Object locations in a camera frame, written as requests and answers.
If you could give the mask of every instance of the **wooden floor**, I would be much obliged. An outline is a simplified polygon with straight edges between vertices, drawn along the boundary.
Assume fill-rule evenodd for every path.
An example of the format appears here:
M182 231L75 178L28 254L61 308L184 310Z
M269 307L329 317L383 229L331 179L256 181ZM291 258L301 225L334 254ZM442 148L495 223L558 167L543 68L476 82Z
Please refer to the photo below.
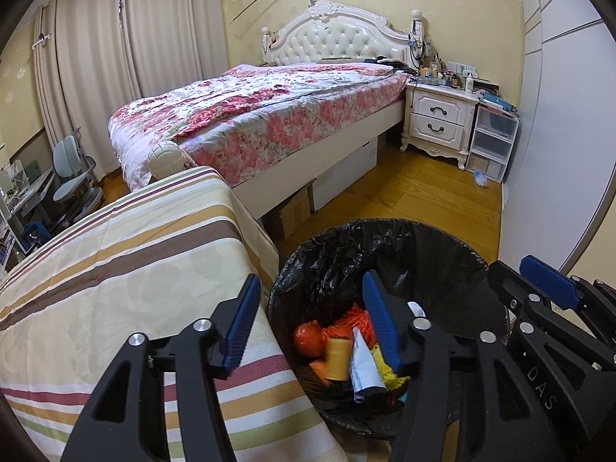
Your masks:
M377 167L313 214L288 240L277 241L281 257L307 239L353 219L412 219L462 239L486 261L498 259L501 186L481 188L454 159L432 158L414 148L387 145Z
M106 176L100 182L100 186L103 188L103 203L101 206L109 205L131 192L124 179L122 179L121 169Z

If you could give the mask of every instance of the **trash can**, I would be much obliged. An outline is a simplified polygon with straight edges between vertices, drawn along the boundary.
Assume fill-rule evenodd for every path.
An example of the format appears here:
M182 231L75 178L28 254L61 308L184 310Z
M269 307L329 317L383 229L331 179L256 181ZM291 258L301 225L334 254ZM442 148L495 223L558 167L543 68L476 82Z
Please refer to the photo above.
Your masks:
M445 332L475 338L507 333L507 315L487 283L487 263L468 245L428 225L399 219L356 220L310 239L286 261L270 293L272 331L323 419L366 437L393 440L399 401L355 403L352 391L333 394L297 353L293 332L317 320L331 325L356 302L364 308L362 276L375 269L387 291L421 305ZM450 380L449 423L459 418L460 378Z

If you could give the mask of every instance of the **white bottle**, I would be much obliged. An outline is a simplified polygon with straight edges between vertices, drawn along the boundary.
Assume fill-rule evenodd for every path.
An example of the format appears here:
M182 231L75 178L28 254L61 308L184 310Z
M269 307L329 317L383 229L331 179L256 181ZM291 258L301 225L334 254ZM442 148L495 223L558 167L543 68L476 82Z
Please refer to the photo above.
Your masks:
M474 82L474 79L473 79L472 75L469 73L468 76L466 77L466 88L465 88L465 90L469 94L472 94L473 82Z

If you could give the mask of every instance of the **chair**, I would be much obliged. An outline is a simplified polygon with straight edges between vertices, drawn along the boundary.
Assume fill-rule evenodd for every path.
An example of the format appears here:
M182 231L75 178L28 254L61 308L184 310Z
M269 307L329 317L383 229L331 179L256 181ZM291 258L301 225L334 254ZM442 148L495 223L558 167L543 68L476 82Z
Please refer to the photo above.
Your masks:
M56 173L65 179L62 186L55 192L54 201L62 203L74 199L63 223L76 223L95 211L103 199L103 190L94 186L92 171L96 162L89 154L83 154L76 137L73 135L54 147L54 168Z

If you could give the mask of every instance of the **floral bedspread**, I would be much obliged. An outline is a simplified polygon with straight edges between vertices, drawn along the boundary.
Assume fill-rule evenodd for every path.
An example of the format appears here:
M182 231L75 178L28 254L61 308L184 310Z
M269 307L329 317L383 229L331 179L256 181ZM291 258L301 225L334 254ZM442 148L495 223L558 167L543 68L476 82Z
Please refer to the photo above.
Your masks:
M376 64L242 65L127 104L109 134L132 191L149 183L150 151L167 140L233 187L392 103L406 81Z

